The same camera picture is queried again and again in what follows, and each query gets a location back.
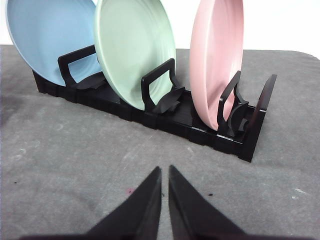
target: blue plate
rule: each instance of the blue plate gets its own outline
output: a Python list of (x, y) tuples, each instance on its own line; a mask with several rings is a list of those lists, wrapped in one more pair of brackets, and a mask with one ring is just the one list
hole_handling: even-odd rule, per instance
[[(8, 0), (11, 39), (26, 63), (48, 81), (65, 86), (58, 57), (94, 44), (91, 0)], [(69, 65), (75, 81), (101, 72), (96, 54)]]

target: pink plate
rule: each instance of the pink plate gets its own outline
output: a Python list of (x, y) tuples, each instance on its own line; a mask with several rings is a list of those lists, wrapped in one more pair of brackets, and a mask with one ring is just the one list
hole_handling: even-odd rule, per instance
[[(220, 96), (241, 70), (244, 41), (243, 0), (201, 0), (190, 47), (190, 85), (202, 121), (217, 130)], [(224, 105), (227, 119), (233, 93)]]

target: white wall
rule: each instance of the white wall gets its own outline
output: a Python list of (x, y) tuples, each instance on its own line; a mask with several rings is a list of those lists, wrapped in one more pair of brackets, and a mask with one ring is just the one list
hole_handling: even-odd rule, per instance
[[(11, 44), (6, 28), (5, 1), (0, 0), (0, 44)], [(170, 18), (177, 48), (189, 48), (200, 0), (161, 1)], [(245, 49), (293, 50), (320, 59), (320, 0), (243, 2)]]

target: gray fabric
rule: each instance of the gray fabric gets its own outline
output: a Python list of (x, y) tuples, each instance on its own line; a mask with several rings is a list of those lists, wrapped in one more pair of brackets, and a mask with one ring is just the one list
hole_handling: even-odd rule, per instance
[[(188, 81), (188, 50), (177, 77)], [(250, 234), (320, 237), (320, 61), (244, 51), (240, 91), (255, 105), (278, 74), (251, 164), (186, 139), (37, 92), (13, 46), (1, 47), (1, 239), (79, 234), (163, 169), (159, 240), (172, 239), (168, 167)]]

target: black dish rack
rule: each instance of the black dish rack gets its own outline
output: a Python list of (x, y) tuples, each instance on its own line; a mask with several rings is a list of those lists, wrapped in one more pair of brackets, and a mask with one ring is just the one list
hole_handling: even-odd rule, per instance
[[(239, 93), (238, 83), (241, 72), (238, 71), (220, 97), (217, 116), (219, 128), (216, 131), (201, 121), (195, 110), (191, 92), (185, 90), (176, 80), (173, 58), (142, 77), (141, 91), (145, 105), (143, 111), (121, 100), (102, 72), (89, 76), (80, 83), (75, 82), (68, 64), (94, 53), (96, 50), (92, 45), (59, 57), (58, 64), (66, 86), (49, 82), (33, 72), (38, 91), (119, 116), (127, 121), (143, 124), (148, 128), (171, 133), (227, 154), (237, 155), (248, 162), (252, 161), (277, 79), (276, 75), (272, 75), (265, 83), (259, 101), (254, 107), (243, 100)], [(167, 71), (170, 72), (170, 80), (173, 84), (172, 91), (155, 105), (150, 97), (149, 85)], [(232, 91), (235, 100), (231, 114), (228, 120), (225, 120), (224, 105)]]

